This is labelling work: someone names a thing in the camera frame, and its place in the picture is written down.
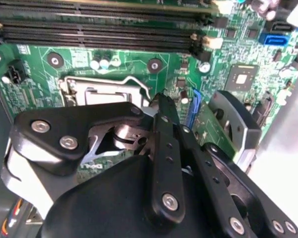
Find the chipset chip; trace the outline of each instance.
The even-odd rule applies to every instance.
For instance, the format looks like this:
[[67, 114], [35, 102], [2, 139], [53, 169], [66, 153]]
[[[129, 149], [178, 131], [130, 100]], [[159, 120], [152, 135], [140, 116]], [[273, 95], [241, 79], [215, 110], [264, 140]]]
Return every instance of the chipset chip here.
[[251, 89], [254, 78], [257, 74], [256, 65], [234, 64], [230, 68], [225, 90], [228, 91], [248, 91]]

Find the white capacitor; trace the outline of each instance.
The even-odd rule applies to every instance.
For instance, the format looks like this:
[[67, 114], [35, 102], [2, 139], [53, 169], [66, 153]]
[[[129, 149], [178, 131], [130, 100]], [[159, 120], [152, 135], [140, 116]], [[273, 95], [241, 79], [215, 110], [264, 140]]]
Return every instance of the white capacitor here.
[[111, 64], [112, 66], [114, 66], [114, 67], [119, 67], [119, 66], [121, 66], [121, 61], [120, 61], [119, 58], [114, 57], [114, 58], [111, 60], [110, 64]]
[[290, 78], [293, 75], [293, 71], [290, 68], [282, 68], [279, 72], [278, 75], [281, 78]]
[[99, 62], [96, 60], [92, 60], [89, 64], [89, 66], [91, 67], [91, 69], [96, 71], [99, 69]]
[[5, 84], [11, 83], [11, 80], [7, 76], [2, 76], [1, 81]]
[[99, 62], [99, 66], [103, 69], [108, 69], [109, 65], [110, 65], [110, 58], [107, 55], [105, 55]]
[[211, 70], [211, 65], [209, 62], [204, 62], [199, 66], [199, 71], [201, 73], [208, 73], [210, 70]]

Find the green circuit board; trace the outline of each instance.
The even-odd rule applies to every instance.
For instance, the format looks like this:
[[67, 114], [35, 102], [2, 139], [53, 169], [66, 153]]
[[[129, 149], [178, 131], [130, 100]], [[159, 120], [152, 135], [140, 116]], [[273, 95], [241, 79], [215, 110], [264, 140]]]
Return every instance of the green circuit board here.
[[[121, 1], [125, 3], [135, 3], [135, 1]], [[192, 11], [213, 9], [214, 15], [223, 15], [225, 12], [222, 8], [206, 7], [195, 4], [183, 4], [181, 1], [156, 1], [156, 0], [139, 0], [139, 5], [153, 6], [173, 6], [190, 8]], [[188, 114], [188, 105], [181, 104], [180, 92], [186, 90], [189, 98], [193, 97], [193, 88], [199, 90], [204, 98], [198, 116], [195, 119], [193, 131], [196, 133], [197, 140], [202, 145], [205, 142], [214, 142], [220, 146], [231, 158], [234, 157], [234, 146], [224, 133], [213, 113], [207, 106], [216, 90], [225, 90], [230, 71], [233, 65], [254, 65], [258, 67], [251, 87], [247, 91], [231, 90], [241, 102], [249, 103], [252, 107], [262, 100], [266, 91], [269, 91], [276, 98], [281, 90], [284, 90], [287, 82], [295, 84], [298, 77], [297, 70], [287, 70], [287, 73], [281, 72], [288, 69], [298, 54], [298, 31], [287, 33], [290, 40], [287, 46], [264, 46], [259, 43], [258, 38], [261, 34], [265, 21], [256, 13], [250, 11], [245, 6], [233, 1], [218, 1], [221, 4], [231, 5], [230, 14], [225, 14], [228, 18], [228, 24], [225, 29], [217, 29], [212, 26], [197, 27], [196, 24], [177, 24], [175, 27], [180, 29], [196, 29], [203, 31], [208, 37], [223, 39], [220, 49], [205, 47], [205, 50], [211, 52], [211, 69], [207, 73], [199, 71], [200, 62], [188, 55], [181, 53], [166, 52], [149, 52], [136, 50], [115, 50], [101, 48], [84, 48], [84, 47], [62, 47], [62, 46], [36, 46], [27, 44], [2, 44], [0, 45], [0, 95], [8, 114], [14, 118], [18, 113], [31, 109], [62, 107], [64, 106], [58, 80], [64, 76], [84, 76], [97, 77], [111, 80], [123, 80], [126, 76], [132, 75], [139, 79], [149, 88], [149, 94], [152, 98], [157, 92], [164, 92], [176, 100], [179, 110], [179, 116], [182, 123], [186, 121]], [[18, 13], [13, 13], [12, 17], [25, 19]], [[27, 16], [27, 18], [40, 18], [41, 16]], [[58, 16], [58, 21], [73, 22], [76, 18], [66, 18]], [[104, 20], [98, 18], [84, 19], [89, 23], [117, 25], [155, 25], [157, 28], [169, 23], [159, 24], [154, 21], [122, 21], [122, 20]], [[247, 34], [249, 29], [257, 29], [258, 35], [249, 39]], [[227, 30], [234, 29], [234, 36], [228, 37]], [[274, 61], [274, 55], [277, 51], [281, 52], [281, 58]], [[51, 52], [61, 55], [64, 59], [64, 66], [54, 68], [48, 63], [47, 55]], [[93, 70], [90, 63], [94, 55], [110, 55], [111, 59], [119, 59], [119, 66], [110, 65], [107, 70]], [[2, 81], [2, 76], [7, 71], [9, 62], [20, 59], [26, 70], [27, 79], [20, 84], [6, 84]], [[159, 59], [162, 62], [162, 69], [158, 73], [150, 73], [148, 62], [151, 59]], [[185, 86], [177, 87], [177, 80], [185, 80]], [[265, 136], [274, 117], [277, 115], [282, 104], [275, 103], [262, 127]], [[104, 159], [102, 166], [98, 162], [97, 173], [103, 171], [109, 164], [127, 157], [127, 154], [120, 155], [117, 159]], [[82, 167], [82, 170], [89, 170], [92, 165]]]

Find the wire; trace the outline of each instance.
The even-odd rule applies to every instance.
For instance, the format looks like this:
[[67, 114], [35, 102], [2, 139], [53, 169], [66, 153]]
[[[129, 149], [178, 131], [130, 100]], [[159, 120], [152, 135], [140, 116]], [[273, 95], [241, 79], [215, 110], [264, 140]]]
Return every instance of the wire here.
[[14, 211], [13, 211], [13, 214], [14, 214], [15, 216], [18, 215], [18, 213], [19, 213], [19, 211], [20, 211], [20, 207], [22, 206], [22, 204], [23, 204], [23, 199], [20, 198], [19, 201], [18, 201], [18, 203], [16, 204], [16, 206], [15, 206], [15, 208], [14, 208]]
[[8, 218], [5, 219], [5, 221], [3, 222], [2, 227], [1, 227], [1, 232], [4, 236], [8, 235], [8, 231], [6, 230], [7, 221], [8, 221]]

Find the black plastic bracket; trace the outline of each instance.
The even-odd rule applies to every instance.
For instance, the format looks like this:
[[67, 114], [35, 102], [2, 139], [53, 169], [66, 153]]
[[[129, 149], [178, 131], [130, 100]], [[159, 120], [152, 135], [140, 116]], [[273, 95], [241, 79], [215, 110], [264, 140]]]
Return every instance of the black plastic bracket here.
[[294, 222], [218, 146], [206, 143], [202, 151], [213, 158], [240, 214], [257, 237], [298, 238]]
[[[15, 118], [10, 137], [20, 155], [55, 175], [64, 176], [76, 172], [89, 151], [88, 138], [97, 135], [100, 143], [111, 128], [140, 124], [143, 117], [143, 112], [132, 103], [27, 111]], [[35, 132], [31, 125], [37, 120], [48, 123], [50, 130]], [[69, 150], [60, 145], [60, 139], [66, 135], [77, 140], [77, 148]]]
[[145, 215], [157, 230], [166, 232], [182, 222], [185, 202], [179, 142], [174, 138], [174, 122], [179, 122], [174, 101], [163, 94], [153, 100], [159, 111], [152, 133], [141, 151], [150, 158], [145, 197]]
[[[181, 145], [182, 166], [190, 166], [193, 176], [205, 193], [201, 202], [207, 209], [207, 215], [214, 233], [219, 237], [255, 238], [254, 232], [248, 229], [243, 221], [211, 156], [201, 151], [193, 132], [189, 128], [179, 125], [177, 131]], [[244, 227], [239, 234], [230, 224], [232, 218], [240, 221]]]

